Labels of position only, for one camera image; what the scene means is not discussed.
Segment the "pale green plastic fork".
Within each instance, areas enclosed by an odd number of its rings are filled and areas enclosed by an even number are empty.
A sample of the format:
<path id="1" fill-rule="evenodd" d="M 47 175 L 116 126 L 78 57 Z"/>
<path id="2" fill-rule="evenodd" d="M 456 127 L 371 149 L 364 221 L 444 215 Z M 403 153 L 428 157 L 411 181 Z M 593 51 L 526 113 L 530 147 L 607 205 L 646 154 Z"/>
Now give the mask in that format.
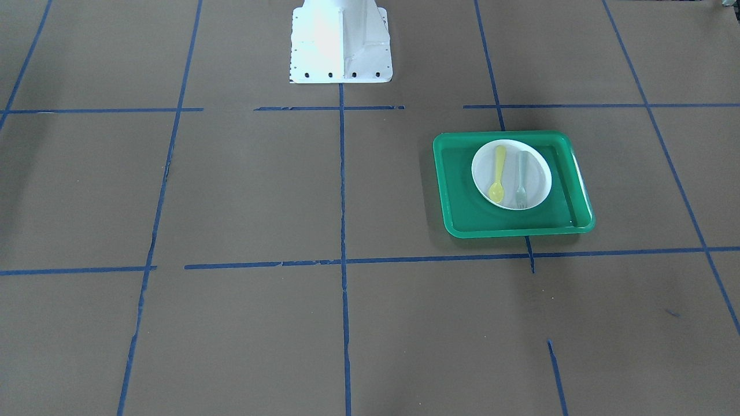
<path id="1" fill-rule="evenodd" d="M 528 195 L 526 190 L 526 174 L 528 171 L 528 153 L 521 151 L 517 155 L 517 179 L 515 201 L 518 210 L 528 208 Z"/>

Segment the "yellow plastic spoon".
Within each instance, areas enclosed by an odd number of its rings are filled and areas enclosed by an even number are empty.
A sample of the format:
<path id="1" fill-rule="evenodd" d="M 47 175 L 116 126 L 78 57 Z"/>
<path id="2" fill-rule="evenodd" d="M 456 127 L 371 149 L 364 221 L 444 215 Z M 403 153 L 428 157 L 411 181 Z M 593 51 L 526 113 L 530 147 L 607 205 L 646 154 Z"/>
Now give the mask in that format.
<path id="1" fill-rule="evenodd" d="M 494 150 L 494 181 L 488 191 L 488 197 L 493 203 L 495 203 L 495 205 L 500 205 L 505 197 L 502 179 L 506 154 L 507 150 L 505 146 L 496 146 Z"/>

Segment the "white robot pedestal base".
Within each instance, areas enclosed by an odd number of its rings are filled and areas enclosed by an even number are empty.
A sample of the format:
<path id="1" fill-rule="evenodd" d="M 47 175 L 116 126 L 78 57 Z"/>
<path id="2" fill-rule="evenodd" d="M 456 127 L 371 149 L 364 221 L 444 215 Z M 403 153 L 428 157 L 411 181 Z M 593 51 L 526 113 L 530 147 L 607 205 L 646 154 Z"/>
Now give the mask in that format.
<path id="1" fill-rule="evenodd" d="M 372 84 L 393 78 L 389 18 L 375 1 L 304 1 L 291 16 L 289 81 Z"/>

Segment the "white round plate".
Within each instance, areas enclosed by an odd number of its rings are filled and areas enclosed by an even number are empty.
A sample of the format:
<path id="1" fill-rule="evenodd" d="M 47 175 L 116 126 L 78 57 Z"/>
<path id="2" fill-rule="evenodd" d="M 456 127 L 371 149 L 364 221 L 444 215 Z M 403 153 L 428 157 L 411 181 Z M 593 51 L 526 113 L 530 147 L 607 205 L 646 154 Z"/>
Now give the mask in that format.
<path id="1" fill-rule="evenodd" d="M 507 150 L 502 179 L 505 197 L 500 205 L 495 205 L 488 197 L 489 187 L 491 187 L 494 181 L 494 150 L 496 146 L 505 146 Z M 552 172 L 548 163 L 538 151 L 519 140 L 492 140 L 492 142 L 481 146 L 471 161 L 471 177 L 474 186 L 483 195 L 485 200 L 503 210 L 522 211 L 516 208 L 515 201 L 517 155 L 521 151 L 528 153 L 528 169 L 526 174 L 528 208 L 526 210 L 531 210 L 541 205 L 550 194 L 550 190 L 552 190 Z"/>

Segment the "green plastic tray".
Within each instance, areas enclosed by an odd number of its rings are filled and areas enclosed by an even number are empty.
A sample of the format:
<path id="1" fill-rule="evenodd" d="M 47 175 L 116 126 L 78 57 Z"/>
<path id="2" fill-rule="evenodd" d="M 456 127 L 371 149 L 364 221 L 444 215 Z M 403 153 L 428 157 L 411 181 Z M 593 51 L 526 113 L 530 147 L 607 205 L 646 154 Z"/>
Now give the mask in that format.
<path id="1" fill-rule="evenodd" d="M 503 210 L 484 199 L 473 183 L 476 151 L 492 140 L 519 140 L 538 151 L 552 172 L 552 190 L 531 210 Z M 594 229 L 595 215 L 572 144 L 555 130 L 443 133 L 433 142 L 442 218 L 458 239 L 565 235 Z"/>

